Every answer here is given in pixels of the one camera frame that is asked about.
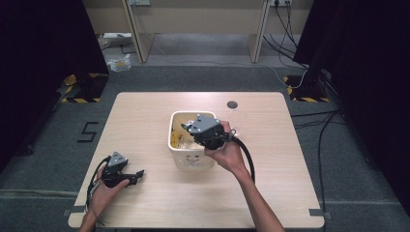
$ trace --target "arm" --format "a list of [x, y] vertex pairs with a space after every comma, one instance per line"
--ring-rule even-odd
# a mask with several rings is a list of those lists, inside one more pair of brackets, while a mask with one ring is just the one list
[[98, 186], [93, 193], [88, 211], [82, 219], [81, 226], [78, 230], [79, 232], [93, 231], [99, 216], [103, 213], [105, 208], [112, 202], [117, 193], [130, 182], [130, 180], [124, 180], [116, 187], [109, 188], [102, 180], [100, 180], [102, 173], [103, 167], [100, 168], [97, 174]]
[[[221, 122], [221, 124], [226, 132], [230, 132], [230, 126], [227, 122]], [[284, 231], [277, 216], [266, 203], [249, 175], [238, 144], [225, 142], [218, 150], [205, 149], [205, 155], [230, 171], [238, 180], [257, 231]]]

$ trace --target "floor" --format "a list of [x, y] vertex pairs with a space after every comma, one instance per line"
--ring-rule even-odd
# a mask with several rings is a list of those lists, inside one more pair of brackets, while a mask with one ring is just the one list
[[[274, 44], [272, 38], [279, 44], [283, 40], [283, 35], [265, 36], [271, 44]], [[294, 38], [297, 42], [300, 36], [295, 35]], [[261, 45], [258, 62], [253, 64], [246, 35], [157, 34], [146, 63], [138, 62], [131, 40], [107, 39], [107, 43], [103, 44], [102, 53], [107, 62], [124, 58], [126, 55], [121, 51], [130, 52], [133, 66], [298, 66], [283, 55], [279, 59], [278, 53], [265, 41]], [[287, 38], [282, 45], [289, 50], [296, 50]]]

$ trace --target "gray carpet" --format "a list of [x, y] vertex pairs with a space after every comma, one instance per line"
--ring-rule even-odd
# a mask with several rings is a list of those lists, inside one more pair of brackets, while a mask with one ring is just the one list
[[[297, 69], [277, 71], [280, 77], [303, 73]], [[282, 92], [291, 115], [338, 109], [334, 102], [291, 101], [286, 88], [267, 68], [132, 67], [126, 72], [113, 72], [99, 103], [58, 103], [33, 144], [35, 153], [14, 157], [1, 173], [0, 231], [75, 231], [67, 224], [65, 210], [75, 201], [116, 95], [151, 91]], [[293, 121], [298, 126], [322, 121], [326, 116], [294, 117]], [[321, 146], [326, 209], [333, 216], [327, 220], [327, 231], [410, 231], [410, 218], [383, 174], [366, 162], [366, 151], [343, 117], [337, 115], [332, 121]], [[90, 137], [81, 134], [86, 122], [98, 122], [88, 127], [97, 134], [93, 142], [77, 143]], [[320, 202], [317, 145], [322, 127], [297, 129]]]

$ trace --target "handheld controller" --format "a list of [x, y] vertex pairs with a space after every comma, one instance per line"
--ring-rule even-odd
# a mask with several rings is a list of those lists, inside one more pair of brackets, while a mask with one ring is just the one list
[[130, 180], [127, 187], [130, 185], [136, 185], [138, 179], [143, 176], [144, 170], [138, 171], [135, 174], [123, 174], [122, 170], [128, 164], [128, 161], [129, 160], [127, 158], [118, 152], [114, 152], [114, 154], [112, 154], [108, 164], [102, 171], [102, 180], [107, 187], [114, 188], [126, 179]]

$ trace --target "wooden table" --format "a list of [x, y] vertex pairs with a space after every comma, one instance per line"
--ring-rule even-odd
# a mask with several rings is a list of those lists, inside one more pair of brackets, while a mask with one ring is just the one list
[[[235, 101], [235, 110], [227, 103]], [[121, 93], [106, 122], [75, 206], [84, 205], [98, 163], [117, 151], [129, 158], [124, 173], [145, 169], [136, 186], [122, 190], [102, 215], [115, 228], [252, 228], [247, 202], [231, 173], [178, 169], [168, 149], [175, 111], [211, 111], [231, 121], [253, 158], [256, 185], [286, 228], [318, 228], [323, 217], [307, 165], [280, 93]], [[71, 227], [84, 213], [72, 213]]]

